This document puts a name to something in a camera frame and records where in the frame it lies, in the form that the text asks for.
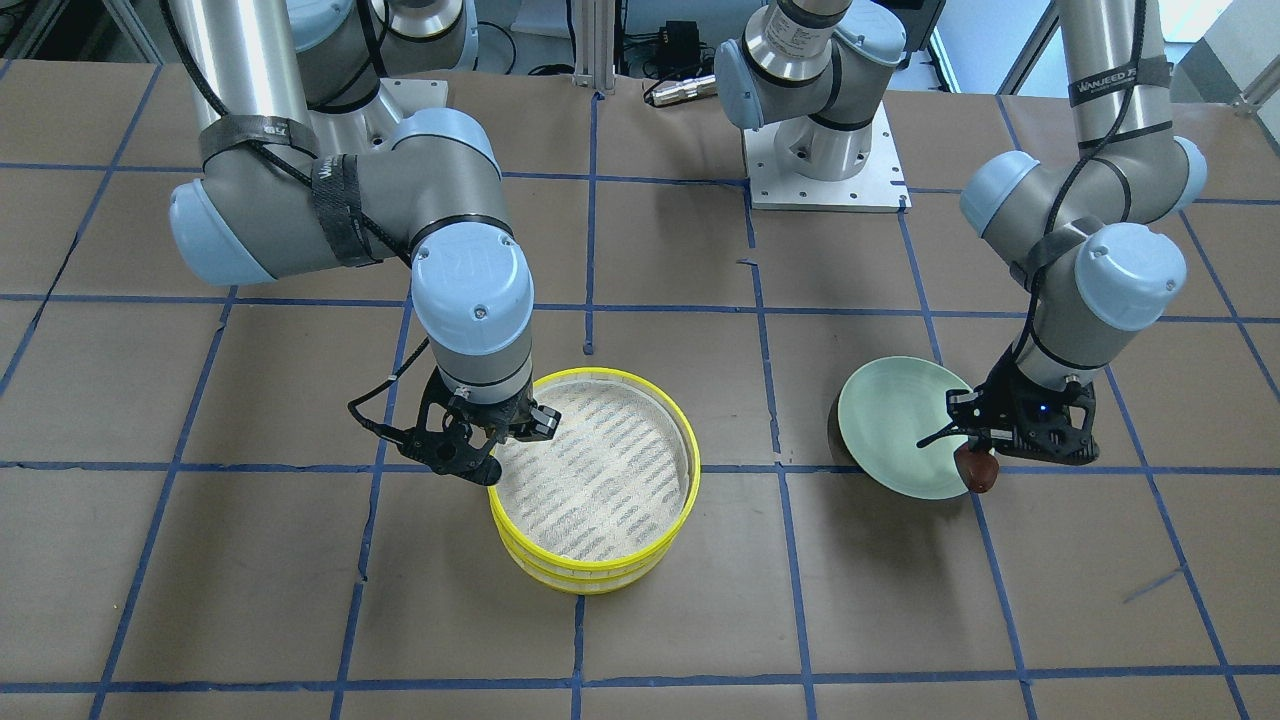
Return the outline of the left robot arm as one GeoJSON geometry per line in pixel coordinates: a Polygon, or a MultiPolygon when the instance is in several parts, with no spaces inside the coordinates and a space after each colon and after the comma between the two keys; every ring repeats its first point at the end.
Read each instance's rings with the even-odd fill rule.
{"type": "MultiPolygon", "coordinates": [[[[1171,68],[1156,1],[1060,1],[1078,158],[1023,151],[980,167],[960,195],[969,225],[1030,295],[1019,336],[974,391],[951,389],[951,464],[988,479],[997,456],[1083,465],[1098,457],[1094,377],[1180,292],[1187,264],[1149,224],[1199,197],[1207,163],[1172,132],[1171,68]]],[[[870,1],[771,1],[716,50],[728,119],[772,129],[781,170],[850,181],[873,156],[876,113],[905,29],[870,1]]]]}

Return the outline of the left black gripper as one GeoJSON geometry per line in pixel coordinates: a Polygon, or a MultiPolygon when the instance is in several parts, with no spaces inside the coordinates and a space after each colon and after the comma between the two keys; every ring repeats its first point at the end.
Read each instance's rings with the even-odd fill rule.
{"type": "Polygon", "coordinates": [[[918,448],[963,436],[972,451],[1042,462],[1079,466],[1100,456],[1093,386],[1069,380],[1064,389],[1046,389],[1021,373],[1010,350],[974,391],[947,389],[946,410],[951,423],[919,439],[918,448]]]}

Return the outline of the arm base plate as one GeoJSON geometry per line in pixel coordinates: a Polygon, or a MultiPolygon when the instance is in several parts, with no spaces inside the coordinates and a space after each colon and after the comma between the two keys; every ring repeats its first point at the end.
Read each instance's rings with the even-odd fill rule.
{"type": "Polygon", "coordinates": [[[449,85],[444,79],[384,78],[366,101],[329,110],[311,110],[310,126],[326,154],[356,154],[384,147],[396,127],[424,108],[443,108],[449,85]]]}
{"type": "Polygon", "coordinates": [[[845,132],[808,117],[742,132],[751,205],[763,210],[896,213],[910,200],[884,105],[845,132]]]}

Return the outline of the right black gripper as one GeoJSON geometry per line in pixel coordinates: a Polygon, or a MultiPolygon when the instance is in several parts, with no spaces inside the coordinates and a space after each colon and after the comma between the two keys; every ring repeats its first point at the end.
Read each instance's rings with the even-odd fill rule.
{"type": "Polygon", "coordinates": [[[552,439],[561,419],[558,410],[535,401],[530,380],[498,404],[475,404],[449,391],[436,369],[422,392],[417,423],[396,430],[396,446],[436,474],[490,487],[502,477],[498,445],[552,439]]]}

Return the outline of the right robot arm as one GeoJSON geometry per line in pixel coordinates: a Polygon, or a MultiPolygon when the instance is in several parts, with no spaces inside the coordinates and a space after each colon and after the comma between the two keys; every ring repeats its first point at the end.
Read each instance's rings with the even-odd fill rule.
{"type": "Polygon", "coordinates": [[[399,259],[435,370],[416,424],[361,424],[435,473],[499,482],[532,397],[535,286],[483,127],[410,96],[476,50],[471,1],[163,1],[195,87],[202,176],[169,218],[188,268],[246,286],[399,259]]]}

